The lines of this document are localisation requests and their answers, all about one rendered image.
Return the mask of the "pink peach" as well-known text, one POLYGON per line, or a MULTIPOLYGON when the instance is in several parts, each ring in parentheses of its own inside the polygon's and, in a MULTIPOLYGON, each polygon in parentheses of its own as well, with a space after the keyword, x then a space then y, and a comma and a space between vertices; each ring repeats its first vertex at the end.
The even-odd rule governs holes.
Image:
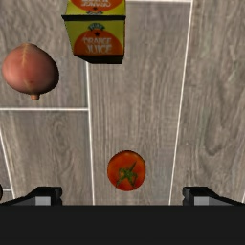
POLYGON ((59 82, 55 61, 31 43, 23 43, 10 51, 3 61, 2 75, 12 89, 29 95, 32 100, 39 100, 59 82))

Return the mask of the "yellow juice carton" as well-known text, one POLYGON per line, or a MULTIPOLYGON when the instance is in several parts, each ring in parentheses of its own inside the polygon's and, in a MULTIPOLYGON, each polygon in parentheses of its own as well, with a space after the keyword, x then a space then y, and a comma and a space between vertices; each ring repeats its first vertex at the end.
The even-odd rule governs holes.
POLYGON ((125 0, 67 0, 62 15, 75 56, 92 64, 122 64, 125 0))

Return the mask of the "red tomato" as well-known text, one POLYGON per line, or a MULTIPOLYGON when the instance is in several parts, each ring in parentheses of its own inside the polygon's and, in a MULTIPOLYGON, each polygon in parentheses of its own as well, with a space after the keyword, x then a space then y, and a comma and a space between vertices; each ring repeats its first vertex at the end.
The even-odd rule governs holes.
POLYGON ((114 155, 107 166, 110 183, 121 191, 139 188, 146 176, 145 160, 132 150, 123 150, 114 155))

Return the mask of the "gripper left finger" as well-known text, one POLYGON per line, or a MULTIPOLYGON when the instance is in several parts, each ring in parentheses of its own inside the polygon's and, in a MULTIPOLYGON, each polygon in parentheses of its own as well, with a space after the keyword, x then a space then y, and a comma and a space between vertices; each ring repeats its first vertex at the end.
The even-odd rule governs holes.
POLYGON ((37 187, 25 196, 6 202, 7 206, 61 206, 62 187, 37 187))

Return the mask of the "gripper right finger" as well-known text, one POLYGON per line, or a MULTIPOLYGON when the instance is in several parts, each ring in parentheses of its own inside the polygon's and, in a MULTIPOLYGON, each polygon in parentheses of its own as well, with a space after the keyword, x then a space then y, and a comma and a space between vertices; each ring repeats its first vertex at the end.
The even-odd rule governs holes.
POLYGON ((208 187, 183 187, 184 206, 238 206, 239 203, 230 198, 216 194, 208 187))

